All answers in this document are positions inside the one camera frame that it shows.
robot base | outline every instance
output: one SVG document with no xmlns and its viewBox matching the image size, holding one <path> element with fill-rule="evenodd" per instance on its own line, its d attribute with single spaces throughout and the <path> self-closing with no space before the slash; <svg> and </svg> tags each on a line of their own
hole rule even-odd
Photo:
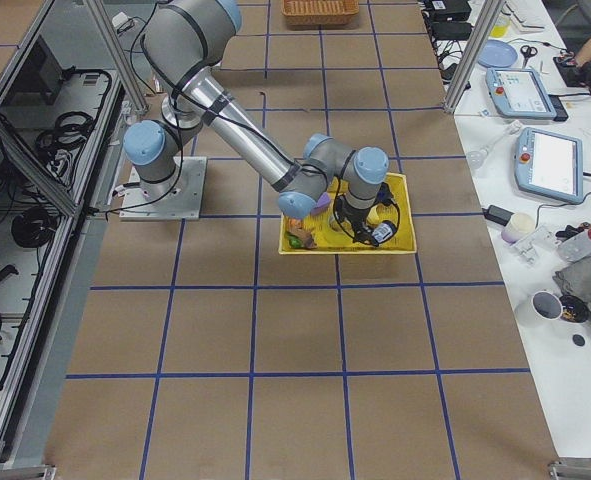
<svg viewBox="0 0 591 480">
<path fill-rule="evenodd" d="M 175 163 L 180 164 L 180 157 L 174 158 Z M 159 202 L 143 207 L 133 207 L 142 203 L 150 202 L 142 190 L 133 188 L 126 191 L 124 202 L 119 216 L 122 220 L 133 221 L 159 221 L 159 220 L 199 220 L 199 212 L 202 206 L 202 193 L 204 190 L 204 179 L 206 177 L 206 157 L 184 157 L 182 164 L 182 180 L 179 184 L 186 185 L 185 188 L 176 194 L 168 194 Z M 139 175 L 133 168 L 128 180 L 139 182 Z"/>
</svg>

orange basket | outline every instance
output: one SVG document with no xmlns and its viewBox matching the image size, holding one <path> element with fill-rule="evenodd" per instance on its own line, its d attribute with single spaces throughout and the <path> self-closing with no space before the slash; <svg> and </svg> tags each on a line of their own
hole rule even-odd
<svg viewBox="0 0 591 480">
<path fill-rule="evenodd" d="M 283 0 L 289 25 L 346 25 L 359 12 L 357 0 Z"/>
</svg>

tiled floor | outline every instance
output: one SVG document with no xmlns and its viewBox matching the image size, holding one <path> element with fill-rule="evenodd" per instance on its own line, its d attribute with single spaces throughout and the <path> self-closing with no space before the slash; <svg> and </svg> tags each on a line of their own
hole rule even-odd
<svg viewBox="0 0 591 480">
<path fill-rule="evenodd" d="M 64 480 L 548 478 L 417 5 L 321 31 L 241 8 L 222 83 L 294 156 L 317 131 L 385 149 L 419 252 L 278 255 L 275 193 L 205 130 L 202 220 L 110 221 L 46 460 Z"/>
</svg>

keyboard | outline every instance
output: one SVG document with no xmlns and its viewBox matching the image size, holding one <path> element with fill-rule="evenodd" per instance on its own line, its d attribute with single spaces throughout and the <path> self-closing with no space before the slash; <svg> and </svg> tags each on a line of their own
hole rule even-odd
<svg viewBox="0 0 591 480">
<path fill-rule="evenodd" d="M 506 7 L 511 11 L 511 21 L 522 33 L 541 32 L 546 23 L 542 16 L 529 5 L 532 0 L 506 0 Z"/>
</svg>

purple object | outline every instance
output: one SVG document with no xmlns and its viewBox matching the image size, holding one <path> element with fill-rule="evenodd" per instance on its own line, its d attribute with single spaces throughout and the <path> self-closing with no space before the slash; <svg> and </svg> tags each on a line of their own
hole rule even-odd
<svg viewBox="0 0 591 480">
<path fill-rule="evenodd" d="M 317 205 L 315 205 L 315 208 L 313 208 L 313 210 L 311 210 L 311 215 L 319 215 L 320 213 L 326 211 L 326 209 L 328 208 L 328 206 L 331 204 L 331 197 L 328 195 L 328 193 L 324 192 L 322 193 L 322 196 L 319 197 L 319 200 L 317 201 Z"/>
</svg>

